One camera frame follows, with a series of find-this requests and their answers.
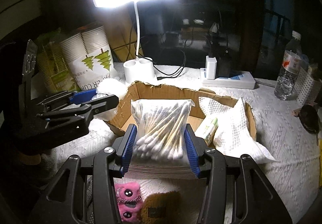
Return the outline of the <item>white charger plug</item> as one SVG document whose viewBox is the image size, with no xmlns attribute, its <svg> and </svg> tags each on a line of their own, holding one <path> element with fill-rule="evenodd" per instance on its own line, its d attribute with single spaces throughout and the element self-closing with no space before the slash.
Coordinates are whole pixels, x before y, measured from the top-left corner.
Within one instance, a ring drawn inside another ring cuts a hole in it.
<svg viewBox="0 0 322 224">
<path fill-rule="evenodd" d="M 216 57 L 206 56 L 206 78 L 215 79 L 217 69 L 217 59 Z"/>
</svg>

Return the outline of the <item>pink plush toy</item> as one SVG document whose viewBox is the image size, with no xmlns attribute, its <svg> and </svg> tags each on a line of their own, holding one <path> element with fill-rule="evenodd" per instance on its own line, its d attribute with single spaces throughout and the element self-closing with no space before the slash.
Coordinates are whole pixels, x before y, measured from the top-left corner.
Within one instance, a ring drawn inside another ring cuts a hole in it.
<svg viewBox="0 0 322 224">
<path fill-rule="evenodd" d="M 115 184 L 116 200 L 123 223 L 139 223 L 143 200 L 137 182 Z"/>
</svg>

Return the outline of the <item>bag of cotton swabs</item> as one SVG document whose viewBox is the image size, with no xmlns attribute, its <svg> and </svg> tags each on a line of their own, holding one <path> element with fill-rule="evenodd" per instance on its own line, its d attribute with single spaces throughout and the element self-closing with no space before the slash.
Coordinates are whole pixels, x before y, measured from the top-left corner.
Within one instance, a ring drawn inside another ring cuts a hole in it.
<svg viewBox="0 0 322 224">
<path fill-rule="evenodd" d="M 188 164 L 184 132 L 191 99 L 139 99 L 131 101 L 137 125 L 133 146 L 135 163 L 184 166 Z"/>
</svg>

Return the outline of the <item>green paper cup package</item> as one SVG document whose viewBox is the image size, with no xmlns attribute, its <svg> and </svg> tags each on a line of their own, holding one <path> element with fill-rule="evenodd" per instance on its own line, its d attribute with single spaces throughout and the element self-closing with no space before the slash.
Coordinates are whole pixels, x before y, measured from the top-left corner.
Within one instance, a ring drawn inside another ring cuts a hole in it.
<svg viewBox="0 0 322 224">
<path fill-rule="evenodd" d="M 80 90 L 59 45 L 62 38 L 60 28 L 41 34 L 37 38 L 37 64 L 43 75 L 45 87 L 50 93 Z"/>
</svg>

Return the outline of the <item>paper cup sleeve package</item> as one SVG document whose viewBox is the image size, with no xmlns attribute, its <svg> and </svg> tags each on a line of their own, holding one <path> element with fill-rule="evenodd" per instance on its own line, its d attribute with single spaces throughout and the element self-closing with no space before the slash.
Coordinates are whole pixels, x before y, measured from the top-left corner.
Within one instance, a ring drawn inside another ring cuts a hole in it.
<svg viewBox="0 0 322 224">
<path fill-rule="evenodd" d="M 59 45 L 81 90 L 95 89 L 104 79 L 118 76 L 102 24 L 80 27 Z"/>
</svg>

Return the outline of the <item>brown plush pouch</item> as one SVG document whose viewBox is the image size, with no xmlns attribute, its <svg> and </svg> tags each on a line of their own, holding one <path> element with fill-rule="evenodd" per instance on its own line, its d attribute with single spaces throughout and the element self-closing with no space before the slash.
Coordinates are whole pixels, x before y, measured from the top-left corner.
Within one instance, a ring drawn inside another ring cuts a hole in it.
<svg viewBox="0 0 322 224">
<path fill-rule="evenodd" d="M 154 193 L 141 208 L 141 223 L 179 223 L 181 195 L 177 191 Z"/>
</svg>

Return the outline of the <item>bear tissue pack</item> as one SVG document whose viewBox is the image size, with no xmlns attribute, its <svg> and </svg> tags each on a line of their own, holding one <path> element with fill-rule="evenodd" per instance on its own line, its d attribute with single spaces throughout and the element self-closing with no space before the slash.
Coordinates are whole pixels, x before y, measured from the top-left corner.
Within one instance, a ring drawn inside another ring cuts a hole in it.
<svg viewBox="0 0 322 224">
<path fill-rule="evenodd" d="M 195 131 L 196 137 L 203 138 L 209 146 L 213 142 L 215 132 L 218 128 L 218 119 L 212 116 L 206 116 Z"/>
</svg>

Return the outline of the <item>brown cardboard box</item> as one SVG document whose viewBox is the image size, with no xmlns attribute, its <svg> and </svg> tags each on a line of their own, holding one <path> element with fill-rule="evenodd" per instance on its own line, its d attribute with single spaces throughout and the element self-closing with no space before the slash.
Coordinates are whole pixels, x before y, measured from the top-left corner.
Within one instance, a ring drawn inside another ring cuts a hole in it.
<svg viewBox="0 0 322 224">
<path fill-rule="evenodd" d="M 126 96 L 117 105 L 117 114 L 108 126 L 117 136 L 123 136 L 121 130 L 129 117 L 133 117 L 138 126 L 135 142 L 144 147 L 144 143 L 154 148 L 160 146 L 177 147 L 183 150 L 183 132 L 188 117 L 204 119 L 199 98 L 207 97 L 232 111 L 241 100 L 229 96 L 218 96 L 207 90 L 179 89 L 175 86 L 153 86 L 135 82 L 128 88 Z"/>
</svg>

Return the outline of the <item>white power strip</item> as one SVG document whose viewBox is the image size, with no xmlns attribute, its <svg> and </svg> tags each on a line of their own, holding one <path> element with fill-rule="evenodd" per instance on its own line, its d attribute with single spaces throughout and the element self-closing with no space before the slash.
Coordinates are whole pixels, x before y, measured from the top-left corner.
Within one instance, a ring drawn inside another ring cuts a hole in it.
<svg viewBox="0 0 322 224">
<path fill-rule="evenodd" d="M 203 86 L 238 89 L 254 89 L 255 79 L 248 71 L 232 71 L 229 77 L 206 78 L 206 69 L 200 68 L 200 81 Z"/>
</svg>

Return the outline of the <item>white perforated basket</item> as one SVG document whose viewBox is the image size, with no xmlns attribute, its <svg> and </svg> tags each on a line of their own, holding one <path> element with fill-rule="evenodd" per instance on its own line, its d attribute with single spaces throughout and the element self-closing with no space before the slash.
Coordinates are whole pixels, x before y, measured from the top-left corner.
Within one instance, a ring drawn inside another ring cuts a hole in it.
<svg viewBox="0 0 322 224">
<path fill-rule="evenodd" d="M 315 80 L 302 67 L 295 81 L 293 92 L 299 105 L 304 105 L 310 96 Z"/>
</svg>

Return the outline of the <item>white textured tablecloth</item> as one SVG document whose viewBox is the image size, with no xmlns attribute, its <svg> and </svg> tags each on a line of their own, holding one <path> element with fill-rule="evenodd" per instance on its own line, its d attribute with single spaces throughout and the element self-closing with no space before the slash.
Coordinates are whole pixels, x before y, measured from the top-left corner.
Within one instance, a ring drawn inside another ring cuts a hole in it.
<svg viewBox="0 0 322 224">
<path fill-rule="evenodd" d="M 202 86 L 198 76 L 200 71 L 184 68 L 183 75 L 174 79 L 163 79 L 152 83 L 149 91 L 159 90 L 163 85 L 169 85 L 166 97 L 179 96 L 183 89 L 192 93 L 202 88 L 215 92 L 219 96 L 230 96 L 234 99 L 243 98 L 252 108 L 255 121 L 256 140 L 277 160 L 259 165 L 271 184 L 276 189 L 286 206 L 293 223 L 298 223 L 308 212 L 319 193 L 320 150 L 316 135 L 308 133 L 298 118 L 291 115 L 297 107 L 296 101 L 281 101 L 274 95 L 274 88 L 265 85 L 255 85 L 255 89 L 238 89 Z M 90 133 L 75 141 L 54 148 L 41 156 L 49 177 L 54 176 L 65 160 L 73 154 L 81 158 L 94 155 L 102 148 L 110 145 L 116 138 L 108 125 L 99 119 L 90 123 Z M 204 181 L 193 179 L 191 170 L 185 172 L 185 179 L 158 179 L 146 174 L 138 179 L 137 173 L 129 172 L 123 180 L 132 181 L 129 176 L 142 184 L 142 196 L 152 193 L 177 190 L 184 197 L 183 212 L 187 217 L 183 223 L 195 223 L 198 218 Z"/>
</svg>

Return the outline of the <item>white waffle towel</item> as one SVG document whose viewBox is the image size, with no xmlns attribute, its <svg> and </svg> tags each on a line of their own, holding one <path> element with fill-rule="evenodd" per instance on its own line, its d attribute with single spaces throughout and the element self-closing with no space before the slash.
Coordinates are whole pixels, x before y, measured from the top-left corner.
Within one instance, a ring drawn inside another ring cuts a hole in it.
<svg viewBox="0 0 322 224">
<path fill-rule="evenodd" d="M 199 106 L 205 117 L 218 119 L 218 128 L 211 145 L 223 155 L 239 158 L 248 154 L 258 164 L 276 161 L 266 147 L 251 137 L 243 98 L 239 98 L 234 107 L 230 107 L 214 99 L 200 97 Z"/>
</svg>

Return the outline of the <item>clear water bottle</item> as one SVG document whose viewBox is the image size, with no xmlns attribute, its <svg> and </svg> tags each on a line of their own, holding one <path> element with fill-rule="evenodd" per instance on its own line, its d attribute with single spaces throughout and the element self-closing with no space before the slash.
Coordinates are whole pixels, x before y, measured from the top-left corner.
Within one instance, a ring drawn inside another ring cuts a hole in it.
<svg viewBox="0 0 322 224">
<path fill-rule="evenodd" d="M 275 97 L 286 100 L 291 95 L 301 64 L 301 34 L 292 31 L 292 38 L 284 51 L 282 66 L 277 77 Z"/>
</svg>

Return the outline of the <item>black round pouch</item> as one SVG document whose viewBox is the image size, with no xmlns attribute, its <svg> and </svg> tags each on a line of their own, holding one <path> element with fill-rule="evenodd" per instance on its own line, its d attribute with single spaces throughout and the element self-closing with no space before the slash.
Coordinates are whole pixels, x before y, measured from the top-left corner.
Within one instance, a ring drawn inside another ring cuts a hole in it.
<svg viewBox="0 0 322 224">
<path fill-rule="evenodd" d="M 311 134 L 317 134 L 319 132 L 319 117 L 313 106 L 303 105 L 298 117 L 306 131 Z"/>
</svg>

